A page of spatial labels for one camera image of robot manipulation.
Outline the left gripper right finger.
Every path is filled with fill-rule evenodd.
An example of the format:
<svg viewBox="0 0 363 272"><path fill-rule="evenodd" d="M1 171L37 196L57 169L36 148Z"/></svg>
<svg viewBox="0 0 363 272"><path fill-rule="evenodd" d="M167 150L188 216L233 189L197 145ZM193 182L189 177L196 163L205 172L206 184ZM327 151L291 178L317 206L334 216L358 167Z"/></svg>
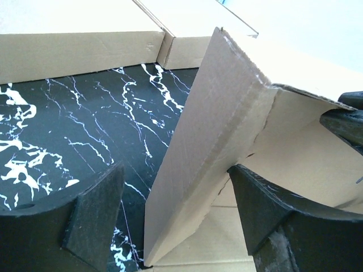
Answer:
<svg viewBox="0 0 363 272"><path fill-rule="evenodd" d="M362 271L362 215L311 201L238 164L228 169L257 271Z"/></svg>

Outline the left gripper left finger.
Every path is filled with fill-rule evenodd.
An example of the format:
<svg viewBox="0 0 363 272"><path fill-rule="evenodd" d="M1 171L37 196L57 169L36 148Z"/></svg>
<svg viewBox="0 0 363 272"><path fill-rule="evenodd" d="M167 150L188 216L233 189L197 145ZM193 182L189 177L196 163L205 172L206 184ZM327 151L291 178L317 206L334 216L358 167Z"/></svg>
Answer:
<svg viewBox="0 0 363 272"><path fill-rule="evenodd" d="M114 164L13 210L1 210L1 271L106 271L124 190Z"/></svg>

